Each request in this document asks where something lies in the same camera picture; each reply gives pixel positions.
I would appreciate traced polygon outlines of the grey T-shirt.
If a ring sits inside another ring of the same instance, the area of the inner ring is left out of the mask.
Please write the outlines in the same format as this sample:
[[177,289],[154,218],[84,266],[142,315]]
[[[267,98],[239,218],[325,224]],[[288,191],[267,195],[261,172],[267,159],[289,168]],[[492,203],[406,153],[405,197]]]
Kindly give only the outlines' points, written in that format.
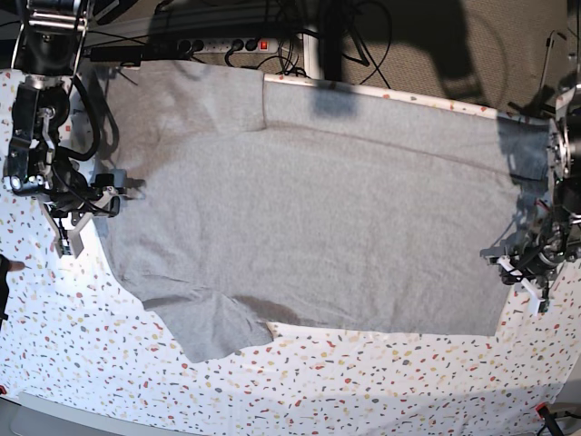
[[164,61],[103,80],[105,162],[137,192],[100,223],[115,279],[192,362],[269,324],[489,336],[547,188],[544,125]]

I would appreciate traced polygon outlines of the black power adapter brick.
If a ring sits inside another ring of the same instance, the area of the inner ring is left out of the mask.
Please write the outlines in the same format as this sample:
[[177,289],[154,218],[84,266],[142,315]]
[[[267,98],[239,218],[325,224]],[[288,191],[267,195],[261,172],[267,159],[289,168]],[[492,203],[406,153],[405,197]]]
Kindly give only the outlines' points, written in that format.
[[139,64],[143,49],[138,46],[94,47],[88,56],[96,63]]

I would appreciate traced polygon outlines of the red clamp bottom right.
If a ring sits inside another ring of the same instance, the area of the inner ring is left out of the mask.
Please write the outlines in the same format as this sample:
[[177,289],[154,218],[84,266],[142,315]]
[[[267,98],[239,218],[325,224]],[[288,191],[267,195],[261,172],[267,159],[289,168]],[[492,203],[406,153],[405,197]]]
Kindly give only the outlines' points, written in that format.
[[537,436],[541,436],[544,431],[547,431],[550,436],[564,436],[555,415],[551,413],[546,403],[537,405],[535,410],[543,422],[541,429],[537,431]]

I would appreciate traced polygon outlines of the white power strip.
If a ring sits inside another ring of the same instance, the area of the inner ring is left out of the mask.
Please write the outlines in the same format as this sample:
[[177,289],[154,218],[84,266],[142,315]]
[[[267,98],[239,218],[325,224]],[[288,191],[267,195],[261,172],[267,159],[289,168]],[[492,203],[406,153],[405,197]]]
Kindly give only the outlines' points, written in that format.
[[257,53],[275,54],[279,49],[275,38],[186,38],[177,42],[179,54]]

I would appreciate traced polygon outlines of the thin metal stand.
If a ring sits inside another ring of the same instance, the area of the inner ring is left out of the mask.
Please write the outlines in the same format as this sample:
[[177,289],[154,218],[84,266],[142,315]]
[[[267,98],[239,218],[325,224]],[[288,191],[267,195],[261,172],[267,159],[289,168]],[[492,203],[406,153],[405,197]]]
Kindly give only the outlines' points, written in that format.
[[562,31],[552,30],[546,39],[545,58],[539,89],[556,92],[568,68],[568,40]]

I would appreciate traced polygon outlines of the grey table frame leg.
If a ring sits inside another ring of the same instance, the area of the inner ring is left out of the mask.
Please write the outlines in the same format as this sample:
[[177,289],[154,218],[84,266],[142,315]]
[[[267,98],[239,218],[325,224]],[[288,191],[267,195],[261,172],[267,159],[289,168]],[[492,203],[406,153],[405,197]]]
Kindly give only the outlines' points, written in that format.
[[304,34],[302,38],[303,45],[303,63],[306,75],[314,80],[324,78],[323,69],[320,66],[319,59],[319,40],[312,36]]

